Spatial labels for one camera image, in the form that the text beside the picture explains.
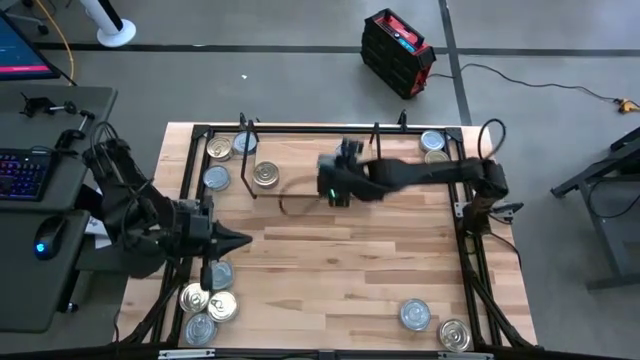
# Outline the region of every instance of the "red power station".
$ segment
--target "red power station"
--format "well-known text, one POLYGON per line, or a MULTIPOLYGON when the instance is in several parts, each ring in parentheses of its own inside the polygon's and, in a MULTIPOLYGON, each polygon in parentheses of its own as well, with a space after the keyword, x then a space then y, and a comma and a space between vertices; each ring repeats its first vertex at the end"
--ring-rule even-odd
POLYGON ((424 37, 391 9, 365 21, 360 55, 400 97, 410 99, 424 90, 436 55, 424 37))

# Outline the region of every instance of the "computer mouse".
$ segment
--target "computer mouse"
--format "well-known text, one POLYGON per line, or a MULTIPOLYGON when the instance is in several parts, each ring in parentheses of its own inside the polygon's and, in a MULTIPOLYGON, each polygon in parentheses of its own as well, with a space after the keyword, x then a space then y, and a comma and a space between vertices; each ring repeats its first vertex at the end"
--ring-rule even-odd
POLYGON ((50 260, 58 254, 66 225, 67 219, 62 215, 52 216, 40 224, 33 244, 37 259, 50 260))

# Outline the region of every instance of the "gray desk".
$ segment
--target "gray desk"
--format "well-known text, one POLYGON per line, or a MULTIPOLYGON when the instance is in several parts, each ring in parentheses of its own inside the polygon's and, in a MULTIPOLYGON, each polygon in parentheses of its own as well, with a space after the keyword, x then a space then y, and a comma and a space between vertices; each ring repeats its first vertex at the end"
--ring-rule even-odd
MULTIPOLYGON (((96 114, 96 120, 106 120, 113 107, 116 91, 110 88, 67 87, 3 83, 0 86, 0 148, 29 148, 34 145, 53 147, 60 133, 77 129, 82 121, 78 115, 59 113, 26 118, 18 114, 23 107, 20 92, 29 97, 46 96, 56 104, 70 100, 79 109, 96 114)), ((81 152, 88 147, 88 139, 74 143, 81 152)), ((82 246, 84 228, 88 221, 85 211, 70 210, 75 202, 87 169, 77 159, 63 159, 55 169, 47 187, 42 208, 30 203, 20 211, 8 208, 0 201, 0 331, 44 332, 53 315, 77 278, 76 260, 82 246), (34 234, 47 217, 59 213, 59 204, 67 213, 67 227, 62 248, 49 261, 39 261, 33 253, 34 234)))

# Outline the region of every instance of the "tin can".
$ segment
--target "tin can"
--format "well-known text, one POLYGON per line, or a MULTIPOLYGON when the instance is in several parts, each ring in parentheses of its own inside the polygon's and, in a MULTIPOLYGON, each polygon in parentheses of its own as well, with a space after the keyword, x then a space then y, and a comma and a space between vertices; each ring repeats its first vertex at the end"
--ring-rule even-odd
POLYGON ((180 293, 180 307, 185 312, 200 312, 209 303, 209 292, 200 288, 200 284, 191 283, 180 293))
MULTIPOLYGON (((236 135, 235 138, 233 138, 233 151, 236 154, 240 154, 243 155, 244 154, 244 146, 245 143, 247 141, 247 132, 243 131, 241 133, 239 133, 238 135, 236 135)), ((247 150, 247 155, 253 155, 256 153, 256 147, 258 146, 258 139, 256 139, 256 136, 253 135, 253 133, 249 133, 249 148, 247 150)))
POLYGON ((442 150, 444 144, 444 136, 438 131, 427 130, 420 135, 420 149, 422 151, 442 150))
POLYGON ((211 297, 207 305, 207 313, 214 321, 226 322, 238 314, 236 297, 228 291, 220 291, 211 297))
POLYGON ((449 161, 449 155, 441 150, 432 150, 424 155, 424 162, 433 164, 437 162, 449 161))
POLYGON ((224 166, 214 165, 202 175, 204 185, 213 191, 222 191, 231 184, 229 171, 224 166))
POLYGON ((278 185, 280 174, 276 164, 263 161, 253 170, 253 181, 263 189, 273 189, 278 185))
POLYGON ((453 352, 465 352, 471 345, 471 331, 458 319, 449 319, 440 324, 438 338, 444 347, 453 352))
POLYGON ((233 267, 227 261, 212 261, 213 290, 224 290, 233 284, 233 267))
POLYGON ((213 160, 227 161, 231 159, 231 141, 225 138, 213 138, 207 143, 207 153, 213 160))
POLYGON ((409 330, 423 331, 431 321, 431 311, 424 301, 410 299, 400 309, 400 320, 409 330))
POLYGON ((207 345, 218 333, 215 321, 207 314, 195 314, 184 327, 184 338, 191 346, 207 345))

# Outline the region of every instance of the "desk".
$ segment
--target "desk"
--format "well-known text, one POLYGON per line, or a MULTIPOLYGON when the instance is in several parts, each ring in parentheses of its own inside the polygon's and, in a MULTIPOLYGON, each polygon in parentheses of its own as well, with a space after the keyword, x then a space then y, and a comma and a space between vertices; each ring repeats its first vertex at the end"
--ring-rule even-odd
MULTIPOLYGON (((0 87, 0 148, 28 149, 34 145, 54 147, 60 133, 77 129, 79 115, 40 114, 31 119, 20 115, 24 101, 20 92, 30 97, 46 96, 55 104, 73 101, 78 110, 96 114, 96 120, 107 120, 116 91, 110 88, 68 87, 11 84, 0 87)), ((85 126, 86 132, 92 125, 85 126)), ((72 148, 82 152, 88 139, 74 142, 72 148)), ((34 234, 40 224, 60 211, 72 209, 80 191, 86 167, 78 159, 63 157, 52 175, 43 201, 0 201, 0 331, 44 332, 49 327, 60 302, 69 300, 77 273, 76 258, 89 215, 72 211, 67 215, 62 248, 49 261, 38 261, 33 253, 34 234)))
MULTIPOLYGON (((167 126, 154 178, 156 187, 172 198, 180 192, 193 125, 167 126)), ((466 152, 474 156, 479 128, 462 129, 466 152)), ((261 133, 260 141, 298 136, 261 133)), ((394 141, 393 135, 381 138, 394 141)), ((413 140, 417 146, 417 136, 413 140)), ((490 146, 487 136, 484 151, 490 146)), ((198 154, 203 147, 201 141, 198 154)), ((248 159, 249 179, 253 159, 248 159)), ((200 181, 200 163, 196 158, 190 196, 200 181)), ((233 291, 240 312, 233 322, 220 326, 211 346, 436 350, 442 349, 436 337, 441 320, 456 317, 468 322, 447 186, 417 186, 383 203, 354 202, 349 209, 329 208, 323 202, 306 216, 287 217, 280 214, 275 197, 251 199, 239 179, 240 163, 239 156, 223 163, 232 182, 225 191, 213 194, 214 216, 226 227, 252 235, 254 242, 228 256, 236 271, 233 291), (399 306, 412 297, 425 300, 431 308, 432 321, 424 333, 411 333, 399 324, 399 306)), ((293 213, 308 203, 308 198, 285 198, 285 206, 293 213)), ((509 227, 493 226, 497 234, 512 241, 509 227)), ((484 244, 496 302, 522 336, 535 343, 515 254, 489 237, 484 244)), ((195 260, 193 281, 199 266, 195 260)), ((121 334, 128 334, 151 307, 161 274, 129 280, 118 320, 121 334)), ((168 306, 165 335, 173 306, 175 297, 168 306)), ((490 339, 481 305, 479 314, 483 336, 490 339)))

